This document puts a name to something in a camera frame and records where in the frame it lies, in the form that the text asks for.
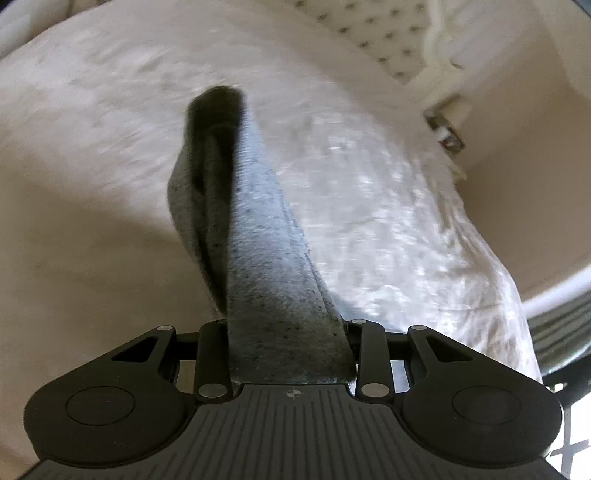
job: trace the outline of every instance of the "bed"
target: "bed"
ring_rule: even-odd
[[[402,70],[353,23],[340,31],[350,2],[345,17],[320,3],[114,0],[0,61],[6,469],[35,461],[21,413],[38,387],[155,325],[194,331],[218,317],[166,203],[184,111],[211,85],[248,96],[343,316],[429,325],[540,377],[515,284],[421,115],[461,79],[437,46],[440,4],[412,7],[424,51],[402,48]],[[405,5],[354,3],[388,21]],[[382,27],[369,35],[391,40]]]

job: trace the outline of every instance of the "gray sock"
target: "gray sock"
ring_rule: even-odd
[[[174,224],[227,314],[234,381],[348,382],[341,317],[263,150],[240,91],[194,100],[168,185]]]

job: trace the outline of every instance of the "logo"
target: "logo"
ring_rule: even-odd
[[[291,390],[289,390],[289,392],[287,392],[287,396],[290,397],[292,400],[295,400],[300,395],[303,395],[302,392],[296,390],[295,388],[292,388]]]

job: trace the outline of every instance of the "metal pin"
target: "metal pin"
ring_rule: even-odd
[[[227,393],[228,389],[220,383],[206,383],[199,387],[199,395],[205,398],[219,398]]]
[[[370,398],[385,397],[390,393],[390,389],[382,383],[367,383],[361,387],[361,393]]]

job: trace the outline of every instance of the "white sheet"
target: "white sheet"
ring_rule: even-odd
[[[0,62],[0,443],[27,398],[160,324],[214,318],[165,184],[188,102],[249,96],[327,285],[390,329],[430,325],[539,377],[515,285],[404,91],[285,5],[115,0]]]

